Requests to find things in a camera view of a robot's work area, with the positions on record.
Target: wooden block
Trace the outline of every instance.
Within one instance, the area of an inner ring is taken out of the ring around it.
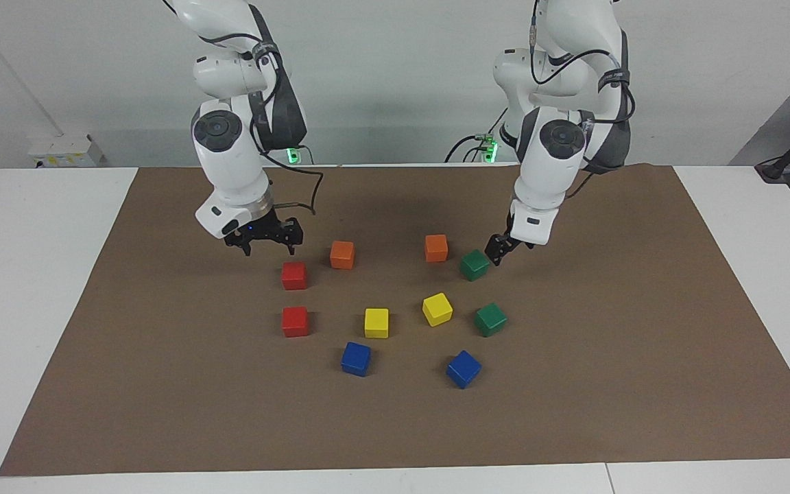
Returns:
[[[453,306],[447,300],[447,295],[436,294],[422,301],[422,312],[426,315],[429,325],[434,328],[453,317]]]
[[[447,366],[447,375],[455,382],[455,385],[464,390],[474,381],[481,368],[480,362],[463,350]]]
[[[389,309],[364,310],[364,337],[389,337]]]
[[[459,265],[459,270],[465,275],[468,281],[476,281],[476,279],[486,274],[486,270],[490,268],[490,260],[480,250],[471,250],[470,253],[463,257]]]
[[[309,315],[306,307],[283,309],[283,333],[286,338],[297,338],[310,334]]]
[[[364,377],[370,367],[370,347],[350,341],[343,349],[341,368],[343,372]]]
[[[480,334],[489,338],[501,331],[502,326],[507,322],[507,316],[499,309],[499,306],[491,303],[480,309],[474,316],[474,326],[480,329]]]
[[[355,265],[355,245],[352,242],[335,241],[331,244],[331,267],[352,269]]]
[[[448,254],[447,235],[426,235],[427,263],[445,262]]]
[[[305,290],[307,288],[307,265],[304,263],[283,263],[283,288],[286,290]]]

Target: orange cube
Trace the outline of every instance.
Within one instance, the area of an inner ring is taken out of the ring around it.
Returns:
[[[449,249],[447,247],[447,235],[427,235],[426,236],[426,262],[442,263],[447,260]]]
[[[335,241],[331,244],[331,267],[352,269],[355,264],[355,245],[352,242]]]

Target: white wall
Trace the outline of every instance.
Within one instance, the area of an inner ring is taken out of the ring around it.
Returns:
[[[326,163],[436,162],[504,106],[492,61],[526,43],[531,1],[257,0]],[[725,165],[790,94],[790,3],[623,0],[631,161]],[[0,0],[0,51],[69,132],[113,165],[194,165],[186,130],[209,50],[159,0]],[[4,90],[0,85],[0,94]],[[0,128],[24,132],[19,109]],[[25,145],[0,143],[19,165]]]

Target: blue object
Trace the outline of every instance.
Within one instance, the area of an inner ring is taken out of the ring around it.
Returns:
[[[370,367],[370,347],[363,344],[349,342],[343,350],[341,359],[343,372],[364,377],[368,375]]]
[[[477,377],[480,368],[480,362],[474,360],[470,353],[463,350],[447,366],[447,375],[459,388],[464,390]]]

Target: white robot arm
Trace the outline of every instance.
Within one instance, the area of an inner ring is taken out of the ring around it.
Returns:
[[[216,238],[241,247],[252,240],[303,243],[298,220],[280,222],[261,157],[298,147],[307,134],[303,110],[267,24],[246,0],[173,0],[178,18],[203,41],[225,48],[194,65],[194,78],[215,99],[201,104],[191,136],[214,186],[195,216]]]
[[[530,249],[548,243],[580,169],[601,174],[624,165],[634,101],[627,37],[614,18],[614,1],[537,0],[530,50],[505,50],[496,59],[495,79],[508,100],[499,134],[520,161],[507,228],[486,246],[496,266],[521,243]],[[532,104],[537,95],[578,94],[588,68],[599,78],[598,115]]]

